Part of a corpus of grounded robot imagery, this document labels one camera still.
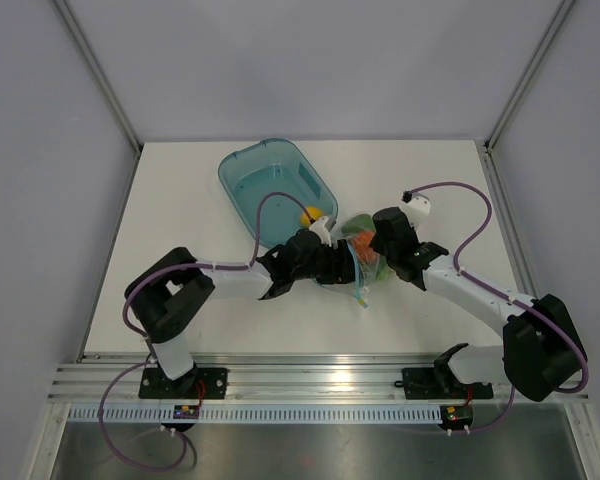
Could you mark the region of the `clear zip top bag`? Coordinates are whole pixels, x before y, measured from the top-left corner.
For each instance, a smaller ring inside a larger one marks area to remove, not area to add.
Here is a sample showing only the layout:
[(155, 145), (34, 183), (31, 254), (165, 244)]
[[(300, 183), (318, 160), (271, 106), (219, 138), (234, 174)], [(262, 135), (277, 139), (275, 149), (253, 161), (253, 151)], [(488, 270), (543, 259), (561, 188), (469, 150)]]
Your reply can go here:
[(375, 231), (372, 216), (368, 213), (358, 213), (337, 227), (334, 239), (344, 240), (353, 257), (353, 280), (332, 285), (320, 284), (317, 280), (314, 283), (328, 291), (353, 297), (362, 308), (367, 308), (371, 286), (393, 274), (386, 259), (370, 246)]

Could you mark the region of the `yellow fake fruit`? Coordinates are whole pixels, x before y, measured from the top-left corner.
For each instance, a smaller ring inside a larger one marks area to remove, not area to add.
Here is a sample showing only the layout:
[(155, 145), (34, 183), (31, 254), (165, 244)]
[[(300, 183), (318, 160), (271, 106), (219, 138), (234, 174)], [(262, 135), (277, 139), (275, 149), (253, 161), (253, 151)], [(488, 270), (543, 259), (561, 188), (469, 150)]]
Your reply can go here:
[(307, 206), (301, 216), (300, 224), (303, 228), (308, 228), (314, 221), (320, 219), (324, 215), (324, 212), (314, 206)]

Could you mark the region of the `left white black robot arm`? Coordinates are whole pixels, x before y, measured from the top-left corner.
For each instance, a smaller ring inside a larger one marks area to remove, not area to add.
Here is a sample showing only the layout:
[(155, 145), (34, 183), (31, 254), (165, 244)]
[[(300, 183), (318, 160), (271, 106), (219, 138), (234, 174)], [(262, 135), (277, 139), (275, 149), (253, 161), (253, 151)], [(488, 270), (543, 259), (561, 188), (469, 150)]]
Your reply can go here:
[(155, 396), (188, 396), (195, 388), (198, 367), (185, 330), (202, 307), (224, 298), (272, 300), (301, 280), (322, 285), (346, 285), (360, 279), (355, 249), (344, 239), (325, 240), (300, 230), (248, 264), (213, 263), (196, 259), (178, 247), (132, 282), (124, 293), (125, 323), (130, 315), (157, 361)]

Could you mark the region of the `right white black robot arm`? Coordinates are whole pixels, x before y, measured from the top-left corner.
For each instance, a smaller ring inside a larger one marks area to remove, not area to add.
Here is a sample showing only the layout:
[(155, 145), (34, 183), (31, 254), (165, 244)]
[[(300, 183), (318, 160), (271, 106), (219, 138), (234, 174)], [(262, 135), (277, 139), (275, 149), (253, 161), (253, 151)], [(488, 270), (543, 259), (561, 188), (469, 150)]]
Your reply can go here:
[(527, 399), (541, 402), (554, 392), (575, 394), (588, 384), (588, 361), (566, 305), (507, 290), (460, 266), (445, 248), (418, 239), (398, 207), (376, 212), (372, 249), (404, 282), (437, 295), (487, 325), (496, 346), (460, 343), (433, 363), (434, 384), (456, 396), (475, 383), (508, 382)]

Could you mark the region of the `orange fake fruit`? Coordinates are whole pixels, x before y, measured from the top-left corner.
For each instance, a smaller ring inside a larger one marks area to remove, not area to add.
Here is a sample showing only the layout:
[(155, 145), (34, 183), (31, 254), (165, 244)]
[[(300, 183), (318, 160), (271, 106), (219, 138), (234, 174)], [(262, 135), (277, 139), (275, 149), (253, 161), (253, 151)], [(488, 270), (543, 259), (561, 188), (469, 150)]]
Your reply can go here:
[(364, 258), (366, 262), (370, 262), (371, 258), (376, 255), (376, 252), (371, 247), (374, 232), (364, 230), (356, 233), (352, 238), (353, 247), (360, 258)]

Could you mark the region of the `green fake bell pepper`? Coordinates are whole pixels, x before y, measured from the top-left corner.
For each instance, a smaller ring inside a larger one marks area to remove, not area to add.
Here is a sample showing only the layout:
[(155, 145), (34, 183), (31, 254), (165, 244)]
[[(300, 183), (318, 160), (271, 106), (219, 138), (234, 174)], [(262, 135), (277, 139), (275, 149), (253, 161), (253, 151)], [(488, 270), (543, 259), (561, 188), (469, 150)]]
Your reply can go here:
[(346, 220), (341, 226), (344, 236), (357, 235), (363, 232), (375, 232), (372, 216), (367, 213), (357, 214)]

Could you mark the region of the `teal transparent plastic bin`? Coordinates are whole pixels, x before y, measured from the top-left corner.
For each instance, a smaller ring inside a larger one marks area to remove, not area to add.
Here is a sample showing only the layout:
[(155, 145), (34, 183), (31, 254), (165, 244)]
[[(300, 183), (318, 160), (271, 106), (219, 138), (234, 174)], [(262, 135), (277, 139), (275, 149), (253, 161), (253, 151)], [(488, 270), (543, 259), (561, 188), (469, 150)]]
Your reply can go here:
[(302, 228), (307, 206), (335, 218), (338, 203), (309, 160), (292, 142), (266, 139), (235, 151), (218, 167), (219, 180), (259, 245), (285, 243)]

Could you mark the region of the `aluminium mounting rail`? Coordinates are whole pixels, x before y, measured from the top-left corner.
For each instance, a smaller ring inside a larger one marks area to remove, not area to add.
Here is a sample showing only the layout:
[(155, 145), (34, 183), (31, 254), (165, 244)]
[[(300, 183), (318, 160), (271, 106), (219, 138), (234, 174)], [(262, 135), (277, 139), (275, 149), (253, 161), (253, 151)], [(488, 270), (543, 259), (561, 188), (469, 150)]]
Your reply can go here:
[[(50, 403), (98, 400), (106, 386), (143, 354), (86, 355), (57, 367)], [(406, 404), (394, 386), (406, 367), (425, 367), (432, 356), (201, 354), (200, 367), (228, 370), (226, 404)]]

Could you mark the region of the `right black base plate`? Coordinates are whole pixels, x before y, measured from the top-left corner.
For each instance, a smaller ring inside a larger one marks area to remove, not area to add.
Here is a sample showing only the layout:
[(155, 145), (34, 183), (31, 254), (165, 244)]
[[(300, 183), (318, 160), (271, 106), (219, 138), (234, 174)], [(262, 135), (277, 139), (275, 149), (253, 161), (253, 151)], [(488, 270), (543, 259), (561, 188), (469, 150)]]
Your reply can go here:
[(463, 384), (450, 372), (434, 367), (406, 367), (393, 383), (408, 400), (487, 400), (494, 397), (490, 384)]

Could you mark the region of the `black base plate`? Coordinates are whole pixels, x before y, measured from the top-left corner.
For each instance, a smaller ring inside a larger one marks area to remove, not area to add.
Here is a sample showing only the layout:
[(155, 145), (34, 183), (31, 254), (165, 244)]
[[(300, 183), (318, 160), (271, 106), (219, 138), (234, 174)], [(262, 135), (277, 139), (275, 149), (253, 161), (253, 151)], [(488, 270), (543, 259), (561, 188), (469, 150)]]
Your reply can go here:
[(226, 368), (197, 367), (192, 373), (171, 380), (159, 367), (145, 368), (138, 396), (149, 400), (203, 400), (225, 398), (228, 373)]
[(393, 383), (408, 400), (487, 400), (494, 397), (490, 384), (463, 384), (450, 372), (434, 367), (406, 367)]

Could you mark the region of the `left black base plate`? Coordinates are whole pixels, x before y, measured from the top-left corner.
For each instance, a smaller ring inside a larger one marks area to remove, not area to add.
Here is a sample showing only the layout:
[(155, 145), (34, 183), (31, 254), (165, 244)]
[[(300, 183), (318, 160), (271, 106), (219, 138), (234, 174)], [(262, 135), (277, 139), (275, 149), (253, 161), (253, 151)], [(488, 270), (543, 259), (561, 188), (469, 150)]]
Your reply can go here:
[(203, 400), (225, 398), (228, 373), (226, 368), (197, 367), (192, 373), (171, 380), (159, 367), (145, 368), (138, 396), (149, 400)]

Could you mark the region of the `right aluminium frame post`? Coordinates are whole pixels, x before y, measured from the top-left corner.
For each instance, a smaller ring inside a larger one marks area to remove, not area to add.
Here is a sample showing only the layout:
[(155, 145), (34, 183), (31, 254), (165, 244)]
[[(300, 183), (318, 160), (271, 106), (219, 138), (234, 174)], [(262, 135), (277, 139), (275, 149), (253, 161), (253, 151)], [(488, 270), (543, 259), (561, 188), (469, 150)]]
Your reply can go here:
[(516, 81), (501, 113), (484, 142), (487, 154), (493, 155), (496, 146), (513, 121), (517, 111), (529, 93), (545, 60), (548, 58), (554, 44), (565, 27), (575, 7), (577, 0), (561, 0), (550, 17), (548, 24), (537, 41), (531, 56), (526, 62), (521, 75)]

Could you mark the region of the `aluminium frame post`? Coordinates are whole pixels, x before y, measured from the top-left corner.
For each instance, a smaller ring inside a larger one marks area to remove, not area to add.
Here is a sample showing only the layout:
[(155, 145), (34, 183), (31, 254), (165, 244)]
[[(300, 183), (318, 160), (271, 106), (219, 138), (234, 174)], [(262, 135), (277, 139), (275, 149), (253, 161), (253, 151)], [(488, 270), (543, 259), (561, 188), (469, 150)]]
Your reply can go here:
[(98, 59), (91, 41), (71, 6), (71, 2), (66, 0), (52, 0), (51, 5), (64, 25), (64, 28), (91, 75), (102, 99), (107, 105), (110, 114), (133, 152), (134, 157), (139, 158), (142, 153), (143, 142), (139, 139), (135, 128), (126, 114), (118, 95)]
[(529, 93), (545, 60), (548, 58), (554, 44), (565, 27), (575, 7), (577, 0), (561, 0), (550, 17), (548, 24), (537, 41), (531, 56), (526, 62), (521, 75), (516, 81), (501, 113), (484, 142), (487, 154), (493, 155), (496, 146), (513, 121), (517, 111)]

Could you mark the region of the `left aluminium frame post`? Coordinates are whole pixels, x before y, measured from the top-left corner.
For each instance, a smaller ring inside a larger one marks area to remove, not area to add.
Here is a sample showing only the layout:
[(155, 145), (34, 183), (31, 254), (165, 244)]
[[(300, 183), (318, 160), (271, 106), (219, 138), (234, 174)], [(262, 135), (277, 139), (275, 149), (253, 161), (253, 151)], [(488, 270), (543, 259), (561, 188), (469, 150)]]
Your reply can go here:
[(143, 142), (139, 139), (135, 128), (126, 114), (118, 95), (98, 59), (91, 41), (71, 6), (71, 2), (66, 0), (52, 0), (51, 5), (64, 25), (64, 28), (91, 75), (102, 99), (107, 105), (110, 114), (133, 152), (134, 157), (139, 158), (142, 153)]

